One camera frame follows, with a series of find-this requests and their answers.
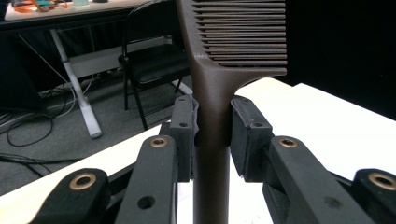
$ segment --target gray carpet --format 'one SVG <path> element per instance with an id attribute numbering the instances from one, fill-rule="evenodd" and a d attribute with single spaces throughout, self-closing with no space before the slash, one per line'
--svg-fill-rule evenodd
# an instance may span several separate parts
<path id="1" fill-rule="evenodd" d="M 158 106 L 173 103 L 175 98 L 180 95 L 181 93 L 174 94 L 173 86 L 164 85 L 141 92 L 141 100 L 145 110 L 151 111 Z M 14 147 L 7 141 L 7 133 L 0 134 L 0 156 L 3 156 L 0 157 L 0 195 L 40 178 L 38 174 L 27 167 L 8 162 L 9 157 L 5 156 L 5 153 L 35 160 L 85 158 L 144 131 L 132 95 L 129 96 L 129 110 L 125 111 L 123 109 L 121 77 L 99 78 L 92 83 L 86 96 L 103 132 L 103 135 L 98 139 L 90 138 L 78 105 L 75 105 L 74 109 L 67 115 L 53 119 L 52 131 L 49 136 L 30 146 Z M 64 96 L 62 94 L 46 100 L 48 106 L 62 104 L 63 102 Z M 172 106 L 148 115 L 148 126 L 153 127 L 170 119 L 171 114 Z M 29 122 L 10 131 L 8 133 L 9 140 L 14 145 L 29 144 L 46 135 L 50 127 L 49 119 Z M 45 167 L 34 164 L 31 167 L 41 175 L 48 175 L 50 172 L 59 170 L 68 164 L 70 163 L 46 164 Z"/>

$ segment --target desk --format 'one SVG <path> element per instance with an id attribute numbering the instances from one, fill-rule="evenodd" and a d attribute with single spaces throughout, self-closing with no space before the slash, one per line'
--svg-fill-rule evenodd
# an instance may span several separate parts
<path id="1" fill-rule="evenodd" d="M 68 8 L 56 7 L 50 12 L 45 13 L 18 13 L 14 11 L 11 4 L 8 4 L 7 14 L 5 16 L 6 22 L 0 22 L 0 29 L 2 30 L 2 34 L 26 32 L 34 29 L 50 29 L 52 38 L 56 44 L 59 54 L 61 55 L 66 73 L 69 76 L 74 91 L 76 92 L 78 105 L 90 137 L 97 138 L 102 135 L 102 130 L 99 127 L 88 99 L 82 92 L 82 89 L 78 83 L 78 76 L 72 64 L 72 59 L 67 57 L 55 27 L 60 28 L 70 25 L 84 24 L 87 22 L 99 22 L 103 20 L 106 22 L 122 20 L 132 7 L 139 6 L 147 1 L 148 0 L 109 0 L 107 3 L 94 3 L 93 1 L 90 1 L 87 6 L 83 7 L 74 7 L 73 3 L 68 3 Z M 115 58 L 111 57 L 108 59 L 108 57 L 106 57 L 104 59 L 105 61 L 114 61 L 113 65 L 108 67 L 108 69 L 118 67 L 117 56 L 120 55 L 121 50 L 114 50 L 112 51 L 113 53 L 111 55 L 114 57 L 114 54 L 116 54 Z M 108 52 L 101 51 L 98 55 L 103 56 L 107 54 Z M 100 70 L 97 72 L 105 71 L 105 68 L 102 65 L 98 66 L 98 68 L 100 68 Z"/>
<path id="2" fill-rule="evenodd" d="M 396 174 L 396 121 L 305 84 L 290 87 L 272 78 L 247 85 L 237 94 L 251 99 L 274 127 L 275 135 L 302 140 L 330 171 L 352 179 L 362 168 Z M 26 223 L 46 195 L 66 175 L 81 168 L 99 168 L 108 175 L 134 162 L 142 142 L 158 134 L 150 129 L 89 158 L 0 197 L 0 223 Z M 230 224 L 271 223 L 261 184 L 247 184 L 231 168 Z M 179 223 L 192 223 L 191 184 L 180 186 Z"/>

